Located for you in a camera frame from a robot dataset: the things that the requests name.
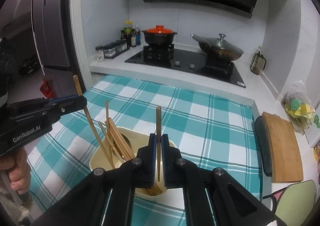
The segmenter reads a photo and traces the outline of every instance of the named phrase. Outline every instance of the orange pot lid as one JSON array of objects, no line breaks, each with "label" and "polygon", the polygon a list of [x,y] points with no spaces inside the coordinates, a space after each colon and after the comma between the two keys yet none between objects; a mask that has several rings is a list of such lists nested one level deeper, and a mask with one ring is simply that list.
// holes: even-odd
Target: orange pot lid
[{"label": "orange pot lid", "polygon": [[146,32],[147,33],[164,33],[164,34],[174,33],[172,30],[164,28],[163,25],[156,25],[156,28],[148,29],[146,30]]}]

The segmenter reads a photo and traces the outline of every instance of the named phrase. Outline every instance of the green egg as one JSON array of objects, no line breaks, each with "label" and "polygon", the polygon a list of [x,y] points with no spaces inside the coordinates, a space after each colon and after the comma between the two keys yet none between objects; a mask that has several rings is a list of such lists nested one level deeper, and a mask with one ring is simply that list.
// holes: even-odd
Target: green egg
[{"label": "green egg", "polygon": [[294,98],[292,101],[291,101],[291,105],[290,105],[290,108],[293,110],[293,111],[296,111],[301,105],[301,100],[299,100],[298,98]]}]

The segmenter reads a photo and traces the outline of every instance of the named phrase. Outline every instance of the countertop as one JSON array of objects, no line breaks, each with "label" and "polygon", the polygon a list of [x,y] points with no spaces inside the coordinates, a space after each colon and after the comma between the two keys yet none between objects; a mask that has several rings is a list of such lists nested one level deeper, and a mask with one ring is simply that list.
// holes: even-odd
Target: countertop
[{"label": "countertop", "polygon": [[[175,48],[200,52],[200,48],[198,47],[182,44],[175,44]],[[266,111],[288,120],[281,103],[275,100],[262,78],[250,71],[250,63],[241,58],[235,61],[234,64],[239,71],[246,88],[192,73],[124,62],[142,51],[142,49],[143,45],[132,47],[129,51],[124,52],[112,60],[106,59],[104,62],[97,62],[95,60],[89,65],[90,71],[94,73],[127,76],[195,91],[208,92],[251,106],[255,119]],[[302,159],[304,181],[310,179],[314,180],[319,192],[317,162],[313,157],[313,149],[309,147],[305,135],[302,136],[299,133],[295,134]],[[270,194],[289,184],[290,183],[271,183],[271,177],[266,177],[264,175],[263,195]],[[270,205],[269,200],[264,203],[267,206]]]}]

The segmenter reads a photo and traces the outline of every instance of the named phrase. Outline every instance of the hand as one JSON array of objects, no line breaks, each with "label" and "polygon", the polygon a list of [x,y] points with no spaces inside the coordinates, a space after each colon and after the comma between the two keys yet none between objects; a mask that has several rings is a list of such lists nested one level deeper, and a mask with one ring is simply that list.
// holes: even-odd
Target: hand
[{"label": "hand", "polygon": [[14,191],[23,194],[29,190],[31,168],[27,163],[27,153],[24,148],[11,155],[0,157],[0,170],[7,170]]}]

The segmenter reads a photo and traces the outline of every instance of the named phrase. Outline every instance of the teal plaid tablecloth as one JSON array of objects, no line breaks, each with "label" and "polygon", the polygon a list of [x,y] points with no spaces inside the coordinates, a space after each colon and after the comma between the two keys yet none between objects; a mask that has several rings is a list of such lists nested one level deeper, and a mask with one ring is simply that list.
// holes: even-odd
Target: teal plaid tablecloth
[{"label": "teal plaid tablecloth", "polygon": [[[194,92],[126,77],[105,76],[87,91],[88,108],[105,121],[105,101],[117,126],[140,133],[156,130],[156,106],[162,106],[162,133],[182,156],[201,168],[222,167],[258,199],[262,193],[260,152],[252,131],[251,108],[212,94]],[[90,173],[89,160],[98,143],[83,111],[62,116],[28,156],[33,218],[62,198]],[[132,225],[185,225],[181,189],[158,202],[135,198]]]}]

